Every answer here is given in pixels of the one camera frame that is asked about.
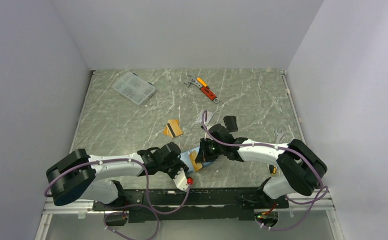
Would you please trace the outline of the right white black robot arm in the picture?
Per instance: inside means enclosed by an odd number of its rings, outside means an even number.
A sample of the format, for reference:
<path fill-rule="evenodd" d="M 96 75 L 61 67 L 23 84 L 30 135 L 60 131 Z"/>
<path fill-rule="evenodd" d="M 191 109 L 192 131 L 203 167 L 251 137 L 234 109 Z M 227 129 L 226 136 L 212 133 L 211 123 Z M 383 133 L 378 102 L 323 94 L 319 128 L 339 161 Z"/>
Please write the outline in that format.
<path fill-rule="evenodd" d="M 257 201 L 264 208 L 287 194 L 310 196 L 321 187 L 321 180 L 328 170 L 300 139 L 283 144 L 257 142 L 246 137 L 233 137 L 221 124 L 208 131 L 209 137 L 200 140 L 197 163 L 213 162 L 224 155 L 232 161 L 273 165 L 280 171 L 279 176 L 267 178 L 259 187 Z"/>

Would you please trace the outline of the orange credit cards stack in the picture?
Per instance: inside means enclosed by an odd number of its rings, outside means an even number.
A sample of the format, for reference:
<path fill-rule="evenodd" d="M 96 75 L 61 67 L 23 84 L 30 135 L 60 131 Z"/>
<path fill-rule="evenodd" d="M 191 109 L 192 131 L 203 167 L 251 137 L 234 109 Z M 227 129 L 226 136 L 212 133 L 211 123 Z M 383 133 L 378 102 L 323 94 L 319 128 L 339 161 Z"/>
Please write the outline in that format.
<path fill-rule="evenodd" d="M 183 134 L 183 131 L 179 126 L 179 120 L 169 119 L 165 125 L 163 134 L 171 138 L 181 136 Z"/>

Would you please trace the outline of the single orange credit card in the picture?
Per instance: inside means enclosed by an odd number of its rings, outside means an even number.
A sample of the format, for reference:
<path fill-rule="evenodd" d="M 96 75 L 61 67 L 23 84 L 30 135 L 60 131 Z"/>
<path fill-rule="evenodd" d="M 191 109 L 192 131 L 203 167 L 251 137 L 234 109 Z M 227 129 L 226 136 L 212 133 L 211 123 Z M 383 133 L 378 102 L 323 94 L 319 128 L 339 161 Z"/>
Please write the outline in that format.
<path fill-rule="evenodd" d="M 201 162 L 196 162 L 196 158 L 197 158 L 197 151 L 196 150 L 191 151 L 189 153 L 189 159 L 191 161 L 194 172 L 198 172 L 200 169 L 203 168 L 203 165 Z"/>

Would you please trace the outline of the silver grey card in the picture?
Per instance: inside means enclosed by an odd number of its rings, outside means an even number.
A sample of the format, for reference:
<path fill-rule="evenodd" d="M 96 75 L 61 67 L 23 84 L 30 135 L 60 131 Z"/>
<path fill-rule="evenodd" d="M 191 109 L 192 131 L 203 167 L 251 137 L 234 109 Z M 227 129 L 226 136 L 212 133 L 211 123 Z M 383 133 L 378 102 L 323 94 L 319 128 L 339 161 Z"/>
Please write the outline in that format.
<path fill-rule="evenodd" d="M 207 111 L 207 110 L 201 110 L 199 114 L 197 115 L 196 123 L 200 124 L 201 122 L 204 122 L 205 125 L 209 123 L 211 118 L 213 117 L 214 113 Z"/>

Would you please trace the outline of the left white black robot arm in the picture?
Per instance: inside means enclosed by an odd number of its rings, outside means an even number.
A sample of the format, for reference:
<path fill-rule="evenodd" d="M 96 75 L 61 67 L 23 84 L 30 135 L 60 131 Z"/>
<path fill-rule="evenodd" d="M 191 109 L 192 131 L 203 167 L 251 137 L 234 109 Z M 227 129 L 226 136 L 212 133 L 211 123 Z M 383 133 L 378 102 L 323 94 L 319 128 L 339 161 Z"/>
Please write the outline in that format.
<path fill-rule="evenodd" d="M 187 192 L 193 180 L 187 177 L 189 168 L 180 155 L 174 142 L 121 156 L 97 156 L 79 148 L 46 171 L 44 196 L 52 198 L 56 206 L 82 199 L 119 210 L 127 204 L 127 196 L 115 177 L 149 177 L 158 172 L 167 174 L 179 190 Z"/>

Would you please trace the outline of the blue card holder wallet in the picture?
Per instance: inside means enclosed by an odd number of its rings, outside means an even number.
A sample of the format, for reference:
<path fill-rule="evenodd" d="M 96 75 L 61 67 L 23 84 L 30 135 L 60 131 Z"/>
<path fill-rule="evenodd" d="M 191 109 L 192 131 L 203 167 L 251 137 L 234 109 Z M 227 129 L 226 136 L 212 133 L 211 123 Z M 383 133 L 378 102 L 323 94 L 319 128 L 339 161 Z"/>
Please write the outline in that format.
<path fill-rule="evenodd" d="M 188 166 L 187 175 L 198 172 L 199 170 L 211 165 L 213 162 L 201 162 L 196 163 L 195 158 L 199 153 L 199 147 L 192 148 L 188 151 L 182 152 L 180 155 L 180 159 Z"/>

